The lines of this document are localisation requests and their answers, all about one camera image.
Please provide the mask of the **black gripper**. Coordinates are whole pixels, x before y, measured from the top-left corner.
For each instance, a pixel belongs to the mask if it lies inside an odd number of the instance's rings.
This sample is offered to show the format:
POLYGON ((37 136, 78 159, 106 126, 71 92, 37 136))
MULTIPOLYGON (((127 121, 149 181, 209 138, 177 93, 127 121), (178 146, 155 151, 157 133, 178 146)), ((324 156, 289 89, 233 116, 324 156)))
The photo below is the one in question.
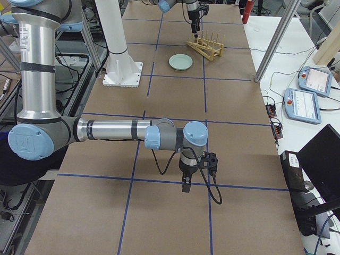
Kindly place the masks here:
POLYGON ((192 30, 193 36, 197 38, 198 37, 197 32, 200 30, 199 28, 200 4, 199 2, 185 2, 185 4, 186 4, 186 9, 188 12, 189 20, 191 21, 191 30, 192 30))

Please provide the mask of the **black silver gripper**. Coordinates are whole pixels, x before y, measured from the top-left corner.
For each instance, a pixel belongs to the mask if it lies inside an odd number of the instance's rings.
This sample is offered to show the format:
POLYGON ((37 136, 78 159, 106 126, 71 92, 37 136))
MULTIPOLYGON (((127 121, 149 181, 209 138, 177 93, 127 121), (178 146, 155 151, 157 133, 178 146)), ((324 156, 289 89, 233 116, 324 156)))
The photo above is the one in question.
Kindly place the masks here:
POLYGON ((190 192, 192 174, 198 170, 204 147, 183 147, 180 153, 179 168, 182 171, 182 192, 190 192))

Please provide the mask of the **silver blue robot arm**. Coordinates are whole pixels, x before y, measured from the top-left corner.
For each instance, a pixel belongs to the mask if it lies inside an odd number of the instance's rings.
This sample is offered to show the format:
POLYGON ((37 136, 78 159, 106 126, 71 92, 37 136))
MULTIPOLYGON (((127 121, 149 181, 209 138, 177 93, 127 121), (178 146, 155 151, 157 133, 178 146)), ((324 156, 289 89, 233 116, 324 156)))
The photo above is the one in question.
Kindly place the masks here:
POLYGON ((156 4, 163 13, 168 12, 177 3, 185 4, 188 13, 188 20, 185 19, 185 21, 190 24, 195 38, 198 37, 198 32, 200 31, 200 19, 202 16, 207 15, 209 9, 207 5, 199 1, 155 0, 149 1, 149 3, 156 4))
POLYGON ((182 190, 189 192, 192 174, 203 169, 208 129, 200 122, 184 128, 172 121, 86 120, 63 117, 56 109, 55 32, 81 31, 80 1, 11 1, 19 24, 23 106, 8 134, 10 148, 26 160, 41 160, 74 142, 85 140, 142 141, 151 150, 180 154, 182 190))

